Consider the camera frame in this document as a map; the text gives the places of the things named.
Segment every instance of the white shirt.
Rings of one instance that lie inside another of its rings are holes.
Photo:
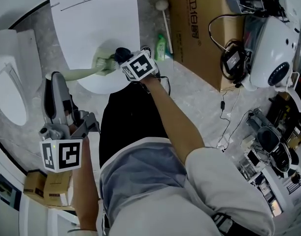
[[[188,155],[185,167],[189,188],[167,187],[127,205],[109,236],[220,236],[208,215],[211,209],[231,216],[258,235],[273,235],[272,214],[263,195],[221,151],[196,149]],[[98,234],[73,231],[69,235]]]

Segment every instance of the large brown cardboard box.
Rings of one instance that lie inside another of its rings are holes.
[[[234,88],[222,75],[221,51],[208,33],[212,19],[231,13],[226,0],[169,0],[169,4],[174,60],[219,91]],[[230,39],[242,40],[243,22],[243,18],[218,19],[212,24],[212,36],[222,46]]]
[[[44,187],[45,205],[49,208],[73,210],[72,171],[48,173]]]
[[[23,193],[38,203],[44,205],[44,186],[47,175],[40,170],[29,171]]]

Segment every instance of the white marker cube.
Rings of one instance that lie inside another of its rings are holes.
[[[40,142],[43,166],[52,172],[78,169],[82,165],[82,139]]]
[[[155,71],[156,65],[146,52],[141,51],[128,61],[124,62],[121,65],[121,68],[130,81],[140,81],[148,74]]]

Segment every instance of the green bottle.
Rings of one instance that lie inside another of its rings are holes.
[[[164,61],[165,59],[165,49],[166,49],[166,39],[162,34],[158,35],[158,42],[156,46],[156,52],[155,52],[155,60],[157,61]]]

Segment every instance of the gray marble floor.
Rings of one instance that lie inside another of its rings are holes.
[[[152,48],[155,46],[158,33],[164,32],[162,13],[156,11],[155,2],[156,0],[138,0],[141,45],[146,44]],[[17,31],[27,29],[34,29],[35,31],[43,75],[49,71],[68,69],[55,33],[49,5],[42,7],[16,27]],[[170,78],[171,97],[197,126],[206,145],[216,146],[228,124],[227,121],[219,118],[223,93],[217,92],[201,78],[172,60],[167,60],[160,67],[163,73]],[[97,120],[101,122],[109,96],[93,94],[77,82],[69,82],[68,87],[76,105],[80,109],[93,112]],[[39,89],[31,101],[29,120],[24,126],[14,125],[0,112],[0,137],[12,141],[1,140],[1,142],[27,170],[36,168],[43,170],[38,137],[38,131],[44,124],[40,92]],[[247,110],[261,107],[266,112],[270,105],[268,98],[274,94],[272,89],[259,89],[256,92],[241,89],[240,93],[238,90],[228,92],[224,97],[226,106],[223,117],[232,118],[232,122],[226,131],[225,138],[227,139],[230,136]],[[230,114],[238,96],[238,101],[232,114]],[[243,157],[243,152],[240,149],[241,140],[250,133],[251,130],[243,121],[232,136],[231,144],[225,154],[235,164],[238,164]],[[90,134],[89,138],[94,173],[96,179],[98,179],[99,135],[93,133]]]

